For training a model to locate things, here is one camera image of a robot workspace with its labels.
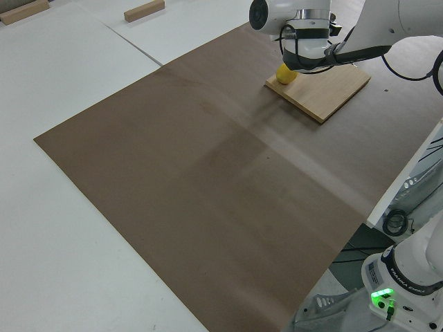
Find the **white table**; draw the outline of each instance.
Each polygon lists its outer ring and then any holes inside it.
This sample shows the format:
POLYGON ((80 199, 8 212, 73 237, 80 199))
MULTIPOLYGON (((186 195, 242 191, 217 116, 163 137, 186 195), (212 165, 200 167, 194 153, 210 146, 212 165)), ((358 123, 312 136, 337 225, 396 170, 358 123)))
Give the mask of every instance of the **white table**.
POLYGON ((205 328, 33 138, 158 68, 67 0, 0 24, 0 331, 205 328))
POLYGON ((167 64, 248 22, 249 6, 252 2, 166 0, 164 10, 129 24, 124 20, 123 13, 149 0, 72 1, 88 10, 159 64, 167 64))

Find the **brown table covering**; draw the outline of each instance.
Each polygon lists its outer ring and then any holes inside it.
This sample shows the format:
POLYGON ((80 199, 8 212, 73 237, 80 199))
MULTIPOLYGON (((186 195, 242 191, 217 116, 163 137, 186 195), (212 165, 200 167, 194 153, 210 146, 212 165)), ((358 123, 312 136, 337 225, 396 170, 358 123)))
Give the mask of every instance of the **brown table covering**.
POLYGON ((280 63, 242 26, 35 139, 211 332, 285 326, 442 117, 376 59, 319 125, 264 87, 280 63))

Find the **yellow object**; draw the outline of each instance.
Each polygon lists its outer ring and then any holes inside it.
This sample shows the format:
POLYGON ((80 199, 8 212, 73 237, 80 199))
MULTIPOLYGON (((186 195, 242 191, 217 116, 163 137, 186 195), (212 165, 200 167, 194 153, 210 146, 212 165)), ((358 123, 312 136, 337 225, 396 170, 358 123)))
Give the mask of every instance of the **yellow object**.
POLYGON ((297 75, 298 72, 292 71, 286 66, 286 64, 282 64, 280 67, 278 67, 277 72, 275 73, 277 81, 279 81, 281 84, 291 83, 295 80, 297 75))

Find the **yellow ball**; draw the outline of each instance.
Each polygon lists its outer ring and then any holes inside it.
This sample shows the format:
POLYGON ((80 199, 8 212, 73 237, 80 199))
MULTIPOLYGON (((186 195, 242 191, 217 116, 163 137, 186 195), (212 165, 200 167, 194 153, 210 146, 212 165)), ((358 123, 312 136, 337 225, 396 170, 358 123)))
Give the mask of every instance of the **yellow ball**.
POLYGON ((298 72, 292 71, 286 66, 286 64, 282 64, 280 67, 278 67, 277 73, 275 73, 277 81, 279 81, 281 84, 291 83, 292 81, 295 80, 297 75, 298 72))

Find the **green light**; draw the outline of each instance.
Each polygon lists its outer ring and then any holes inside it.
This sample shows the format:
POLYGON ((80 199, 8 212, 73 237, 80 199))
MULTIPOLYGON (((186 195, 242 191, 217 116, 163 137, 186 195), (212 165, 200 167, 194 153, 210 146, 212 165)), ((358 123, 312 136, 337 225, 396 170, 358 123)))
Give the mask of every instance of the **green light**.
POLYGON ((376 298, 376 297, 378 297, 378 296, 383 296, 383 295, 386 295, 386 294, 391 294, 391 293, 393 293, 393 292, 394 292, 393 289, 391 289, 391 288, 387 288, 387 289, 379 290, 378 292, 373 292, 373 293, 371 294, 371 297, 372 297, 372 298, 376 298))

